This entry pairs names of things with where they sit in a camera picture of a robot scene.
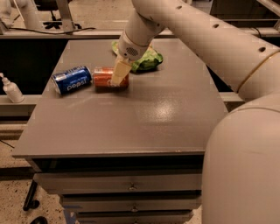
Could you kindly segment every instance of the red can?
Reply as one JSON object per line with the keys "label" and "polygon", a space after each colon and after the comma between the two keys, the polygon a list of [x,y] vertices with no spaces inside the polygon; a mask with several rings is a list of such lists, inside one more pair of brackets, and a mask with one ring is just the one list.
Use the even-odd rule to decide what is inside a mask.
{"label": "red can", "polygon": [[96,67],[94,69],[94,84],[100,88],[126,88],[129,83],[129,75],[125,76],[120,85],[112,85],[111,79],[114,72],[113,67]]}

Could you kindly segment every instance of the drawer knob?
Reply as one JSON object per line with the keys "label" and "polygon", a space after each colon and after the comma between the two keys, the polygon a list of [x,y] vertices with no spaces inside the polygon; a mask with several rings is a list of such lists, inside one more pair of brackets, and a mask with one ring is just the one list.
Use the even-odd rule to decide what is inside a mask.
{"label": "drawer knob", "polygon": [[137,187],[135,187],[134,183],[131,183],[130,187],[129,187],[129,191],[133,192],[137,190]]}
{"label": "drawer knob", "polygon": [[131,209],[131,212],[132,212],[132,213],[136,213],[136,212],[138,212],[137,207],[136,207],[136,206],[133,206],[133,207],[132,207],[132,209]]}

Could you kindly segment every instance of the soda can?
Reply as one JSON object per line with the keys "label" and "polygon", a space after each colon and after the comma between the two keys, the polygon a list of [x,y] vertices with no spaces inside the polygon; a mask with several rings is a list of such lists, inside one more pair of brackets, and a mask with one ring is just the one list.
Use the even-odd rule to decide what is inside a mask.
{"label": "soda can", "polygon": [[63,95],[90,83],[92,74],[86,66],[77,66],[52,75],[56,92]]}
{"label": "soda can", "polygon": [[96,67],[94,69],[94,84],[98,88],[126,88],[129,83],[129,76],[125,76],[119,85],[111,83],[113,67]]}

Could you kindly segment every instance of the drawer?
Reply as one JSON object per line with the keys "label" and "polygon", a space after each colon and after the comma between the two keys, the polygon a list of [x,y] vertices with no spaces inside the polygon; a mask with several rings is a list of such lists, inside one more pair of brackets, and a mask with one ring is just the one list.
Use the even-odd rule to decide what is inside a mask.
{"label": "drawer", "polygon": [[140,194],[82,195],[62,197],[61,205],[76,213],[193,210],[201,205],[194,192],[154,192]]}
{"label": "drawer", "polygon": [[183,224],[192,217],[192,211],[76,214],[80,224]]}
{"label": "drawer", "polygon": [[201,190],[201,170],[38,173],[48,193],[127,193]]}

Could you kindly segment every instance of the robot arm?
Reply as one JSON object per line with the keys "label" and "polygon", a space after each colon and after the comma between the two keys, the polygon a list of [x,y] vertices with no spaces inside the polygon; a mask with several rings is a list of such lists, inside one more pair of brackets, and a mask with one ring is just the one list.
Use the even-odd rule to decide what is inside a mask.
{"label": "robot arm", "polygon": [[166,26],[249,101],[226,116],[208,140],[203,224],[279,223],[279,48],[182,0],[132,3],[136,12],[120,37],[119,61],[140,58]]}
{"label": "robot arm", "polygon": [[27,29],[44,28],[33,0],[0,0],[0,19],[7,27],[11,27],[11,7],[18,8]]}

